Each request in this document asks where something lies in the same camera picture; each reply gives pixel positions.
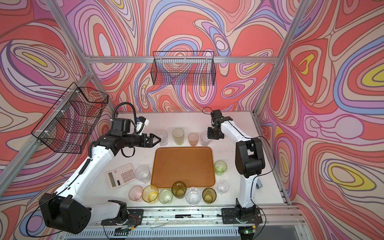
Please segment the clear ribbed glass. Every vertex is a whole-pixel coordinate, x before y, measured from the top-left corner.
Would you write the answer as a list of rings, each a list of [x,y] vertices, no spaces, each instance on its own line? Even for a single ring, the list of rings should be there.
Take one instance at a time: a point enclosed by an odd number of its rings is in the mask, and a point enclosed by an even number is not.
[[[200,140],[201,140],[201,145],[203,147],[207,147],[210,144],[210,142],[212,141],[212,139],[208,138],[208,132],[207,131],[204,131],[201,133]]]

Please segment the frosted pink tumbler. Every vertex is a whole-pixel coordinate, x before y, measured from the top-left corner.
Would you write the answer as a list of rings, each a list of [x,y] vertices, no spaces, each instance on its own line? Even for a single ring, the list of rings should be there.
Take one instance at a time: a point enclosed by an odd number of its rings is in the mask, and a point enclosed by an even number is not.
[[[196,147],[199,142],[199,135],[196,133],[189,134],[188,141],[191,147]]]

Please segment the frosted pale green tumbler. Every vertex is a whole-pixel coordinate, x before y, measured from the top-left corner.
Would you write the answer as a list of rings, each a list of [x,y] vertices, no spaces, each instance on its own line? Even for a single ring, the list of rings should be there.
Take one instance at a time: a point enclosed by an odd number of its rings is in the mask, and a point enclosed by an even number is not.
[[[182,128],[176,128],[172,131],[174,142],[177,146],[184,144],[185,131]]]

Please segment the light green ribbed glass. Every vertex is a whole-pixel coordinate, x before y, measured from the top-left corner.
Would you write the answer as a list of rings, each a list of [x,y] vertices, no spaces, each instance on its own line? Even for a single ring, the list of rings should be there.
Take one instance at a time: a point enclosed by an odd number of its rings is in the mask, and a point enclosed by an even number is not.
[[[214,171],[215,171],[215,174],[218,176],[223,175],[227,171],[227,169],[228,169],[228,166],[224,161],[219,160],[214,163]]]

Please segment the small clear glass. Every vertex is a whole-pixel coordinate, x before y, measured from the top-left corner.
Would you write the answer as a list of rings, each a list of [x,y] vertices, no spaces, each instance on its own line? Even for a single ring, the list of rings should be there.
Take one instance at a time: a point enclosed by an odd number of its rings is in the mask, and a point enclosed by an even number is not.
[[[219,181],[217,183],[217,189],[218,189],[219,194],[221,194],[221,195],[226,194],[230,189],[229,182],[227,180]]]

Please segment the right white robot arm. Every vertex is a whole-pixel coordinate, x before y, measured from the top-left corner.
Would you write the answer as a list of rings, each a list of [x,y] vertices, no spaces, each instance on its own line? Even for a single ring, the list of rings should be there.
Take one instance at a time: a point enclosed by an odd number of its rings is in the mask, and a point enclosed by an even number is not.
[[[263,143],[258,137],[252,138],[237,127],[231,117],[224,117],[220,110],[210,112],[212,126],[208,128],[208,138],[220,140],[230,138],[235,144],[235,165],[241,175],[239,195],[236,198],[235,216],[245,223],[257,212],[253,190],[266,167]]]

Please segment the orange rectangular tray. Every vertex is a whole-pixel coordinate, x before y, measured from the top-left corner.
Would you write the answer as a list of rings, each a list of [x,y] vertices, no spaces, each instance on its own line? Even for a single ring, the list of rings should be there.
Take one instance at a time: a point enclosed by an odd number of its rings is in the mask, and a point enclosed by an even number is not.
[[[171,188],[181,181],[188,188],[212,187],[216,183],[213,151],[209,147],[169,147],[155,152],[151,184]]]

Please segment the clear glass back left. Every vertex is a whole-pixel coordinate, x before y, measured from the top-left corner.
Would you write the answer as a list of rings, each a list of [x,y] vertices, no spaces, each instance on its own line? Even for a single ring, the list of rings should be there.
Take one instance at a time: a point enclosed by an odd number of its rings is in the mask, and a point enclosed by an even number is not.
[[[166,131],[159,130],[156,132],[156,136],[161,139],[160,146],[165,147],[168,145],[168,133]]]

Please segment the pink white calculator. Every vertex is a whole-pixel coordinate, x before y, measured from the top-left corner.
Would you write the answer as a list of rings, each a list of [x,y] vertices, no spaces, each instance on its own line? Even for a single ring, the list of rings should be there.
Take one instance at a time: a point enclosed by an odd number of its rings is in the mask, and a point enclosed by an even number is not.
[[[107,182],[111,189],[120,188],[135,179],[135,168],[132,163],[107,172]]]

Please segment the yellow glass front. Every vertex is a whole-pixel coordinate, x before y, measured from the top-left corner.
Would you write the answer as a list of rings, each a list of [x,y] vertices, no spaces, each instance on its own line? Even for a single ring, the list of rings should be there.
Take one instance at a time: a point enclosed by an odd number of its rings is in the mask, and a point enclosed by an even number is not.
[[[159,190],[157,187],[153,185],[146,186],[142,191],[142,199],[146,203],[152,204],[154,203],[159,195]]]

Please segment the light green glass front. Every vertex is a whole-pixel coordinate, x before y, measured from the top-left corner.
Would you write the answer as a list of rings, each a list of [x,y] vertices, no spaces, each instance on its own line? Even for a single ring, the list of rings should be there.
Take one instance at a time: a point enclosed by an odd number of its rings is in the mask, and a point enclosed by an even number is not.
[[[163,205],[168,205],[173,200],[173,193],[171,189],[162,189],[159,191],[159,201]]]

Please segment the olive glass front right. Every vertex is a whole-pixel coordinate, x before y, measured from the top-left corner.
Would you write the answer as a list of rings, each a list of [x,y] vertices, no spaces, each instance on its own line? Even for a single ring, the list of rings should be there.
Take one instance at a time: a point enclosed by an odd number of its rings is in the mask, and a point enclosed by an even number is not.
[[[202,198],[206,204],[212,204],[217,199],[217,193],[213,188],[205,188],[202,192]]]

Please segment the clear stemmed glass front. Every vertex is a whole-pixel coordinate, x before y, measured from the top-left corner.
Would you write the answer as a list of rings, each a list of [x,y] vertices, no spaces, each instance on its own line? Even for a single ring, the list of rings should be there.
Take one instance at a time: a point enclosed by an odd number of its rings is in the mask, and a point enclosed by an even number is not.
[[[196,187],[188,188],[185,194],[185,199],[189,205],[196,206],[202,199],[202,193]]]

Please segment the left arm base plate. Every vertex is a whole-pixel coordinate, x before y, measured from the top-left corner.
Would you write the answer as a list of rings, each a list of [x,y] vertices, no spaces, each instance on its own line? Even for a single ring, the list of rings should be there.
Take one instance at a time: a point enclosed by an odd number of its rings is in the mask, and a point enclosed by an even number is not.
[[[143,209],[128,209],[126,213],[118,214],[113,219],[103,220],[102,226],[137,227],[142,224]]]

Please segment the black pen on rail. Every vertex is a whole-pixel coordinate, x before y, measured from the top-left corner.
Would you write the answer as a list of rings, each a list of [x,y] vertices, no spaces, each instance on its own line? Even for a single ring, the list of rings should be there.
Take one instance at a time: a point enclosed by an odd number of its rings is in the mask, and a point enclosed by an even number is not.
[[[175,215],[176,219],[190,219],[190,218],[197,218],[201,219],[204,218],[203,214],[183,214],[183,215]]]

